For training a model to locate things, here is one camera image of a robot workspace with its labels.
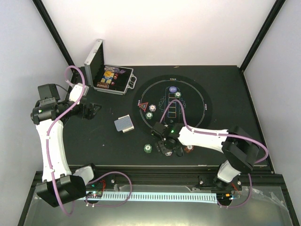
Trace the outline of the blue backed card deck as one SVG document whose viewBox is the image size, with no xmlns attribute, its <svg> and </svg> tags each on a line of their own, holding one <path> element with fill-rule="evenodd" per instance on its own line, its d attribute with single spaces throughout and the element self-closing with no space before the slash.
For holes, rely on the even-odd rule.
<svg viewBox="0 0 301 226">
<path fill-rule="evenodd" d="M 114 125 L 118 132 L 122 131 L 123 133 L 126 133 L 134 129 L 134 125 L 129 114 L 123 117 L 119 117 L 114 121 Z"/>
</svg>

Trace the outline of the purple small blind button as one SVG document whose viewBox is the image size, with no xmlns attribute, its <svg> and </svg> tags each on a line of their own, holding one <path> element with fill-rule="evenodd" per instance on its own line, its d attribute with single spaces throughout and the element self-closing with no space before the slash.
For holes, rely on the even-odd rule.
<svg viewBox="0 0 301 226">
<path fill-rule="evenodd" d="M 177 87 L 171 86 L 171 87 L 169 87 L 168 90 L 169 90 L 170 93 L 176 93 L 177 92 Z"/>
</svg>

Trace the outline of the brown poker chip stack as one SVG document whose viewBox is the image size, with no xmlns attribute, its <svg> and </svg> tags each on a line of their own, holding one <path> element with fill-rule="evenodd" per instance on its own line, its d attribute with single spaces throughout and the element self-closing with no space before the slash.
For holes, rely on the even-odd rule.
<svg viewBox="0 0 301 226">
<path fill-rule="evenodd" d="M 185 146 L 184 151 L 186 153 L 190 153 L 193 149 L 194 149 L 193 145 L 187 145 L 187 146 Z"/>
</svg>

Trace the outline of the red triangular all-in marker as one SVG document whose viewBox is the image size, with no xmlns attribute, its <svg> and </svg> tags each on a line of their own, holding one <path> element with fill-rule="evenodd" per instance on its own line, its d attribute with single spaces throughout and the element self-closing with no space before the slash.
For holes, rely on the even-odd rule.
<svg viewBox="0 0 301 226">
<path fill-rule="evenodd" d="M 140 104 L 138 105 L 138 107 L 141 108 L 144 112 L 146 112 L 147 107 L 148 107 L 148 104 L 149 104 L 148 102 L 140 103 Z"/>
</svg>

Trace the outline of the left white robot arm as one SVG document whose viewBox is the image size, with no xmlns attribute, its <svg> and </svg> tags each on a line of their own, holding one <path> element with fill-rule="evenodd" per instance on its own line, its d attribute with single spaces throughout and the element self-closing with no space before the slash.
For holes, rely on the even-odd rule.
<svg viewBox="0 0 301 226">
<path fill-rule="evenodd" d="M 91 120 L 101 105 L 87 99 L 89 86 L 78 83 L 68 99 L 60 101 L 57 86 L 46 84 L 38 87 L 40 99 L 31 113 L 31 120 L 40 137 L 43 156 L 42 182 L 36 193 L 52 207 L 58 207 L 82 198 L 86 186 L 98 187 L 101 176 L 95 173 L 95 165 L 88 164 L 71 172 L 63 144 L 63 128 L 72 116 Z"/>
</svg>

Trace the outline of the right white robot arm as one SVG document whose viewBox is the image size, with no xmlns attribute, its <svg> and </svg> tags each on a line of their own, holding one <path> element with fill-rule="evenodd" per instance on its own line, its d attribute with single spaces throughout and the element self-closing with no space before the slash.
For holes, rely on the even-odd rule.
<svg viewBox="0 0 301 226">
<path fill-rule="evenodd" d="M 260 149 L 260 144 L 237 126 L 209 130 L 193 128 L 183 123 L 168 126 L 156 122 L 151 134 L 158 138 L 156 147 L 164 155 L 175 153 L 181 157 L 185 149 L 191 152 L 195 147 L 222 153 L 226 161 L 219 166 L 213 179 L 213 185 L 218 190 L 226 190 L 239 174 L 251 173 Z"/>
</svg>

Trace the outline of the green poker chip stack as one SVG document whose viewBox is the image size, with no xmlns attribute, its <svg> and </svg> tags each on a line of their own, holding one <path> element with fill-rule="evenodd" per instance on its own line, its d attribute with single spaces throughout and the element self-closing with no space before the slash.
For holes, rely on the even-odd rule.
<svg viewBox="0 0 301 226">
<path fill-rule="evenodd" d="M 143 150 L 145 153 L 151 153 L 152 152 L 152 146 L 150 144 L 145 144 L 143 147 Z"/>
</svg>

